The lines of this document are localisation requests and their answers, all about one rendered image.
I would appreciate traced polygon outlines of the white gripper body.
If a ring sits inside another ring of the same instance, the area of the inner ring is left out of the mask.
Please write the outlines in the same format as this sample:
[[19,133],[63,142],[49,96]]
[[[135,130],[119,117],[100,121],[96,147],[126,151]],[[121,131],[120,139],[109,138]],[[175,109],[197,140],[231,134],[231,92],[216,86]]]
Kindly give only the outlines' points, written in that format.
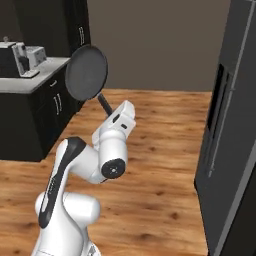
[[121,120],[125,122],[135,120],[135,107],[128,100],[123,101],[114,111],[112,122],[115,123]]

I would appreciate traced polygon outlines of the black frying pan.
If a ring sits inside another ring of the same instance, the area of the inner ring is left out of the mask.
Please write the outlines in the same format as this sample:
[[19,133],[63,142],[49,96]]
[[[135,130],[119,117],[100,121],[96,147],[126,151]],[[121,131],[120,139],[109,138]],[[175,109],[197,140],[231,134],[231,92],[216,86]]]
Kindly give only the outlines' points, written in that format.
[[108,116],[113,112],[101,93],[108,75],[108,62],[104,53],[93,45],[77,49],[66,68],[65,84],[69,94],[78,101],[97,98]]

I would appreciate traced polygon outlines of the black base cabinet run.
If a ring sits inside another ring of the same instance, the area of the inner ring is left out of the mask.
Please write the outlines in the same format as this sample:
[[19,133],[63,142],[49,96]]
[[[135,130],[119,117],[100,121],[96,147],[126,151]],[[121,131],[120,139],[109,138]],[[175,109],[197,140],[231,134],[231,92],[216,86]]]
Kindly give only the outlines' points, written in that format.
[[65,86],[68,62],[50,58],[33,78],[0,78],[0,160],[43,160],[80,111]]

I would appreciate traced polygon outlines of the black tall cabinet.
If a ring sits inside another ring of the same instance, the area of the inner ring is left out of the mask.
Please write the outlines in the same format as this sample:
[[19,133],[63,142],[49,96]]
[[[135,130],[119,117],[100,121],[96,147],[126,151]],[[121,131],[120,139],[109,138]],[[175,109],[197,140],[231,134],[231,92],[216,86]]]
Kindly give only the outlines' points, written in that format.
[[13,0],[23,42],[49,57],[70,57],[91,43],[87,0]]

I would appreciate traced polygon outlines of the dark grey fridge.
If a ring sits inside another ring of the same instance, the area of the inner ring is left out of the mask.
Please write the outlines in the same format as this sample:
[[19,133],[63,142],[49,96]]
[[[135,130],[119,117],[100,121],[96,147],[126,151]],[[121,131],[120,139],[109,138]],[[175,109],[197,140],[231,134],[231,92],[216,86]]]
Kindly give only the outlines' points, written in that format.
[[194,178],[207,256],[256,256],[256,0],[231,0]]

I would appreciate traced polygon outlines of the silver toaster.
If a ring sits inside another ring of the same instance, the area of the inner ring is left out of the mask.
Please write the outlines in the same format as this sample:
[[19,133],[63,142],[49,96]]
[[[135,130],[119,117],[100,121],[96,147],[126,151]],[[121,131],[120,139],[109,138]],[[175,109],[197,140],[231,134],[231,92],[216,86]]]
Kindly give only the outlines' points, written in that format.
[[26,51],[31,68],[37,67],[47,59],[45,49],[42,46],[27,46]]

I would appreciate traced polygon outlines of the black and white coffee machine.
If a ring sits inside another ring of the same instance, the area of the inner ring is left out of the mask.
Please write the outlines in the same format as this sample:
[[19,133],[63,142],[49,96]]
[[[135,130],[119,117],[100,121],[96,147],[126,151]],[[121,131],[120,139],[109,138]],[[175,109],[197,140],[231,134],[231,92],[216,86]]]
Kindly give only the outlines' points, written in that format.
[[30,68],[23,42],[0,41],[0,78],[30,79],[39,73]]

